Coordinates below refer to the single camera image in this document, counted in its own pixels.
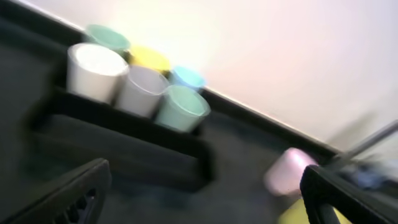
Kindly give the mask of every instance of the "green cup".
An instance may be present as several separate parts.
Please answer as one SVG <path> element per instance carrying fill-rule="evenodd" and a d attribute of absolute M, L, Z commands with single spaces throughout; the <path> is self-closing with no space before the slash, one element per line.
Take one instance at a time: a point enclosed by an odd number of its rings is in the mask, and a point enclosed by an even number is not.
<path fill-rule="evenodd" d="M 107 47 L 122 57 L 130 49 L 130 41 L 125 36 L 108 27 L 96 24 L 87 26 L 84 41 Z"/>
<path fill-rule="evenodd" d="M 172 85 L 156 117 L 156 123 L 179 132 L 190 132 L 210 112 L 209 104 L 196 91 Z"/>

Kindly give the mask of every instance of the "wall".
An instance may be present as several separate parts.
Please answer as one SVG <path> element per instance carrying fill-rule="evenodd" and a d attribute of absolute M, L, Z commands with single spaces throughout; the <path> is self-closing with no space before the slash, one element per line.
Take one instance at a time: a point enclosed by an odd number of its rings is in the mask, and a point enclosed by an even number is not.
<path fill-rule="evenodd" d="M 343 151 L 398 117 L 396 0 L 23 1 L 111 26 Z"/>

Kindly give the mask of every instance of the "cup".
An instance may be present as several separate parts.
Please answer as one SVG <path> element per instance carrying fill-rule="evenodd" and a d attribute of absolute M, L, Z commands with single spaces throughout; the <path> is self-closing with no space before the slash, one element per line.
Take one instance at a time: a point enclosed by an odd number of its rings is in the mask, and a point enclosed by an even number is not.
<path fill-rule="evenodd" d="M 116 107 L 149 118 L 168 86 L 169 82 L 159 72 L 131 65 Z"/>
<path fill-rule="evenodd" d="M 84 41 L 99 44 L 109 48 L 120 56 L 124 56 L 130 48 L 130 41 L 120 33 L 101 25 L 88 25 L 85 30 Z"/>
<path fill-rule="evenodd" d="M 155 122 L 179 132 L 190 132 L 209 112 L 208 103 L 199 93 L 186 86 L 173 85 L 167 89 Z"/>
<path fill-rule="evenodd" d="M 139 65 L 147 68 L 156 70 L 163 75 L 167 74 L 171 69 L 170 62 L 161 53 L 154 49 L 137 46 L 131 49 L 133 57 L 131 58 L 130 64 Z"/>
<path fill-rule="evenodd" d="M 68 49 L 67 90 L 92 100 L 110 103 L 128 65 L 117 53 L 96 44 Z"/>
<path fill-rule="evenodd" d="M 317 165 L 317 163 L 300 149 L 290 148 L 265 174 L 265 185 L 274 195 L 300 192 L 300 181 L 306 166 L 309 165 Z"/>
<path fill-rule="evenodd" d="M 183 85 L 192 90 L 200 91 L 205 86 L 206 81 L 198 72 L 177 66 L 172 70 L 170 84 Z"/>

